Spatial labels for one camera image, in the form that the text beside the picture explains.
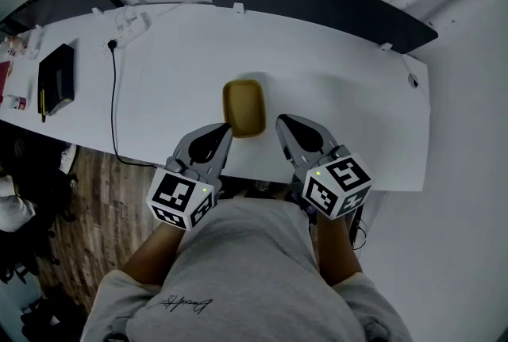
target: small bottle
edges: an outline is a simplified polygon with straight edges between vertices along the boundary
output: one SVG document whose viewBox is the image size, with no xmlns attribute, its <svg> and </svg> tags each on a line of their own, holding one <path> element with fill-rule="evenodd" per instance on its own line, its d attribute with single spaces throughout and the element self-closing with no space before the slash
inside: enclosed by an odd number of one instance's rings
<svg viewBox="0 0 508 342">
<path fill-rule="evenodd" d="M 5 108 L 23 110 L 26 108 L 26 98 L 18 97 L 16 95 L 0 96 L 0 104 Z"/>
</svg>

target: sweatshirt sleeve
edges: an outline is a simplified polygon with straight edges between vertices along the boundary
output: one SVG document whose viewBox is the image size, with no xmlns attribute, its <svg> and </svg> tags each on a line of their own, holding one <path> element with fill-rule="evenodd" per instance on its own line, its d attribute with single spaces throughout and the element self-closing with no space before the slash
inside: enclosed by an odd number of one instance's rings
<svg viewBox="0 0 508 342">
<path fill-rule="evenodd" d="M 125 335 L 127 320 L 160 292 L 160 286 L 137 282 L 123 271 L 108 273 L 97 290 L 82 342 L 103 342 L 109 336 Z"/>
<path fill-rule="evenodd" d="M 394 307 L 363 273 L 355 273 L 333 289 L 346 301 L 365 330 L 368 341 L 410 342 L 411 335 Z"/>
</svg>

